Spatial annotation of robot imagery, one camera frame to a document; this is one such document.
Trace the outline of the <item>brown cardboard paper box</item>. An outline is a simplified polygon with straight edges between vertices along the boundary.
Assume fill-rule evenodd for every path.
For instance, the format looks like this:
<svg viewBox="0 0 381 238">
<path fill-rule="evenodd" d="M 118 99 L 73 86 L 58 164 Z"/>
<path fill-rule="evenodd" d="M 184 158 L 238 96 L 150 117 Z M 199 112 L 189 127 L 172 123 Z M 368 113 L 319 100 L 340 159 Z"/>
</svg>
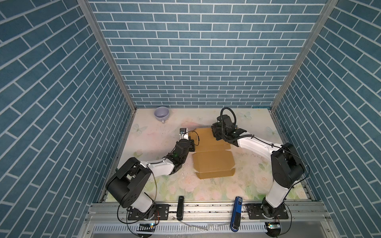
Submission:
<svg viewBox="0 0 381 238">
<path fill-rule="evenodd" d="M 188 133 L 196 144 L 192 155 L 195 174 L 199 179 L 231 177 L 235 174 L 235 160 L 231 144 L 216 140 L 211 128 L 196 129 Z"/>
</svg>

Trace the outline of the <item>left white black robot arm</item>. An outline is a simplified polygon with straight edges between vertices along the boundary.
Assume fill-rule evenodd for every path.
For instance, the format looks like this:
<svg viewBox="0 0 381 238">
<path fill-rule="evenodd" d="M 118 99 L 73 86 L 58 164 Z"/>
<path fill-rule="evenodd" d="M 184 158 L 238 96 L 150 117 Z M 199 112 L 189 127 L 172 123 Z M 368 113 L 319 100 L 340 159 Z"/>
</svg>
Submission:
<svg viewBox="0 0 381 238">
<path fill-rule="evenodd" d="M 189 152 L 195 151 L 194 141 L 181 139 L 174 149 L 158 161 L 139 161 L 129 158 L 107 181 L 106 190 L 123 208 L 133 207 L 142 213 L 150 211 L 154 199 L 143 189 L 150 178 L 175 174 L 186 162 Z"/>
</svg>

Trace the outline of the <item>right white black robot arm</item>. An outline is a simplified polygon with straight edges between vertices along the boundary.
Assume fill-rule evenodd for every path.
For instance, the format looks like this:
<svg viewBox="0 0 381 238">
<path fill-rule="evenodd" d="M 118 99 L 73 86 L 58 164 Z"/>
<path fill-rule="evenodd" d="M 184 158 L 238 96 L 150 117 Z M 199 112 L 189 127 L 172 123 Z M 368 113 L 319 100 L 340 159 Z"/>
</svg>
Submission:
<svg viewBox="0 0 381 238">
<path fill-rule="evenodd" d="M 261 210 L 266 218 L 272 219 L 285 209 L 284 200 L 290 190 L 301 181 L 306 165 L 294 145 L 276 144 L 260 139 L 239 128 L 236 122 L 233 110 L 224 107 L 217 122 L 211 126 L 212 134 L 217 141 L 223 140 L 236 147 L 248 149 L 270 161 L 273 182 L 262 201 Z"/>
</svg>

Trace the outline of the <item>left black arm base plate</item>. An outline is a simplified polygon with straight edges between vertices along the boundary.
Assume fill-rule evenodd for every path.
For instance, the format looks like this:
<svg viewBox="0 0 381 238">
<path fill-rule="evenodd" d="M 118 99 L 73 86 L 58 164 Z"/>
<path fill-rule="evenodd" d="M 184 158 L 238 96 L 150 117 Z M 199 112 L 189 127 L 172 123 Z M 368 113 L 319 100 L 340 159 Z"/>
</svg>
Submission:
<svg viewBox="0 0 381 238">
<path fill-rule="evenodd" d="M 160 220 L 168 220 L 169 208 L 169 204 L 156 204 L 149 211 L 143 213 L 138 209 L 131 207 L 128 212 L 128 220 L 154 220 L 156 216 L 160 216 Z"/>
</svg>

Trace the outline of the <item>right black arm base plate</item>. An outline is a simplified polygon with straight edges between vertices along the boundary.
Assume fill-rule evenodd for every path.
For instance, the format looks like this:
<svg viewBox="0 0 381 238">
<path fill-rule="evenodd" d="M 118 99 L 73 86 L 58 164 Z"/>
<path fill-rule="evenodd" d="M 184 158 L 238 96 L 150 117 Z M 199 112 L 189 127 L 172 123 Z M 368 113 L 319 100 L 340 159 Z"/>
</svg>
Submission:
<svg viewBox="0 0 381 238">
<path fill-rule="evenodd" d="M 263 205 L 262 203 L 248 203 L 245 205 L 245 208 L 248 211 L 250 220 L 289 219 L 289 215 L 287 213 L 287 209 L 284 203 L 282 203 L 277 208 L 273 208 L 267 204 Z"/>
</svg>

